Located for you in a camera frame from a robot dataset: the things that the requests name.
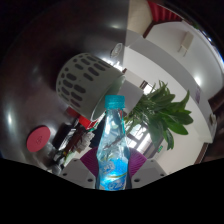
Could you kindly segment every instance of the bright light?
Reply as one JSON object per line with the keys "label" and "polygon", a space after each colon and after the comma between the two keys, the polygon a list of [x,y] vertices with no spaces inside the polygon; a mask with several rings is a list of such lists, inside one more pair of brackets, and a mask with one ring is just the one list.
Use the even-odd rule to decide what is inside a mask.
{"label": "bright light", "polygon": [[110,125],[106,125],[105,133],[109,135],[110,133]]}
{"label": "bright light", "polygon": [[103,61],[107,62],[109,65],[113,66],[114,68],[117,68],[118,70],[122,71],[122,67],[119,65],[120,62],[118,61],[116,64],[113,65],[113,62],[110,60],[107,60],[106,58],[102,59]]}
{"label": "bright light", "polygon": [[195,82],[200,86],[201,85],[201,79],[199,79],[198,77],[195,78]]}
{"label": "bright light", "polygon": [[8,122],[9,122],[9,124],[12,124],[12,118],[11,118],[10,114],[8,115]]}
{"label": "bright light", "polygon": [[122,71],[122,67],[121,67],[119,64],[120,64],[120,62],[118,61],[118,62],[114,65],[114,67],[117,68],[118,70]]}
{"label": "bright light", "polygon": [[112,27],[113,27],[114,29],[119,29],[119,28],[120,28],[120,26],[119,26],[119,25],[116,25],[116,24],[112,25]]}

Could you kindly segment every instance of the potted plant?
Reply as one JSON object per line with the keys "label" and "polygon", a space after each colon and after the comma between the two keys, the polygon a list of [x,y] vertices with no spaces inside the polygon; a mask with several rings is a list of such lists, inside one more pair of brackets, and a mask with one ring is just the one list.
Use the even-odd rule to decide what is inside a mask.
{"label": "potted plant", "polygon": [[164,137],[169,150],[174,147],[170,130],[180,135],[188,135],[184,125],[193,123],[191,111],[185,110],[190,92],[187,91],[181,102],[172,102],[175,95],[170,93],[167,84],[159,81],[159,85],[160,88],[155,90],[154,85],[149,94],[141,97],[134,109],[124,117],[124,121],[127,135],[136,125],[144,122],[147,124],[146,132],[150,134],[154,146],[158,147],[160,139]]}

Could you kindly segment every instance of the red object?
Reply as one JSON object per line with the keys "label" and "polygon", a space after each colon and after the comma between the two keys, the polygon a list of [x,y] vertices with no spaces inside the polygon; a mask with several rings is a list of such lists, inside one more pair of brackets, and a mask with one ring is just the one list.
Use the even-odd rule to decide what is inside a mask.
{"label": "red object", "polygon": [[152,12],[152,17],[155,22],[174,22],[182,21],[181,17],[177,14],[171,12],[170,10],[157,5],[154,2],[148,1],[149,7]]}
{"label": "red object", "polygon": [[83,117],[82,115],[80,115],[78,112],[76,112],[74,109],[72,109],[71,107],[69,107],[67,110],[67,113],[75,118],[79,118],[79,123],[85,127],[86,130],[89,130],[91,128],[94,127],[94,125],[96,124],[96,121],[89,121],[87,118]]}
{"label": "red object", "polygon": [[51,136],[50,129],[46,126],[34,130],[28,137],[26,146],[30,152],[37,152],[42,149]]}
{"label": "red object", "polygon": [[93,128],[94,125],[96,124],[96,122],[97,122],[97,120],[96,121],[89,121],[88,119],[86,119],[83,116],[79,117],[79,123],[82,126],[84,126],[86,130],[89,130],[89,129]]}

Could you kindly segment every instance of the plant leaf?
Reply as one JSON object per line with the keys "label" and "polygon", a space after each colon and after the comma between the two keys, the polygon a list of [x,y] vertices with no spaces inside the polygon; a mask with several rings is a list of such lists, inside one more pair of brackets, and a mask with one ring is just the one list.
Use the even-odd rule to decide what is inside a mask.
{"label": "plant leaf", "polygon": [[171,109],[173,111],[183,111],[184,108],[186,107],[186,104],[189,100],[190,97],[190,92],[189,90],[187,91],[187,95],[184,97],[184,99],[181,102],[175,102],[175,103],[171,103],[168,107],[168,109]]}
{"label": "plant leaf", "polygon": [[182,112],[175,112],[167,116],[179,124],[188,125],[193,123],[194,121],[190,115],[182,113]]}
{"label": "plant leaf", "polygon": [[173,149],[174,139],[173,139],[173,135],[171,134],[169,129],[167,129],[166,131],[163,132],[163,137],[166,140],[166,142],[168,143],[167,150]]}
{"label": "plant leaf", "polygon": [[183,110],[183,111],[181,111],[182,113],[185,113],[185,114],[191,114],[191,111],[189,111],[189,110]]}
{"label": "plant leaf", "polygon": [[173,120],[169,118],[165,118],[165,122],[171,131],[180,135],[188,135],[188,131],[185,129],[185,127],[182,124],[175,123]]}
{"label": "plant leaf", "polygon": [[161,97],[160,99],[155,100],[154,102],[157,104],[168,105],[175,98],[174,94],[166,95]]}

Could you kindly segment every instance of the bottle label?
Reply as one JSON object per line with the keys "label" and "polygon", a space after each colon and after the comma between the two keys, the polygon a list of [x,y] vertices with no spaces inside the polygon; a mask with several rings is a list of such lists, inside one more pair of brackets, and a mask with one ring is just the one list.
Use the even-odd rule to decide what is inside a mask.
{"label": "bottle label", "polygon": [[100,163],[100,171],[102,174],[108,174],[115,169],[115,165],[112,161]]}
{"label": "bottle label", "polygon": [[124,175],[123,177],[109,183],[108,189],[110,191],[124,190],[125,183],[126,183],[126,175]]}

